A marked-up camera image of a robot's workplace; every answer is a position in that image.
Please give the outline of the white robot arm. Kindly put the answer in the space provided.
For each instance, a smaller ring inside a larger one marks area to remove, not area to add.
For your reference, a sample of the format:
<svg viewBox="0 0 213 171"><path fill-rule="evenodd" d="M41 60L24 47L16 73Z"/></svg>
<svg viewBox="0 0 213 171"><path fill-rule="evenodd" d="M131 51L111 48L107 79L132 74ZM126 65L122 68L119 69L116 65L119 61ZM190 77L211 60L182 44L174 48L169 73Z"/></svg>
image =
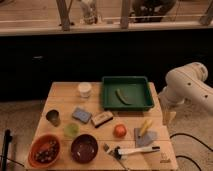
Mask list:
<svg viewBox="0 0 213 171"><path fill-rule="evenodd" d="M166 86L158 97L167 107L183 104L189 99L213 115L213 87L205 84L207 77L208 70L200 62L174 68L166 74Z"/></svg>

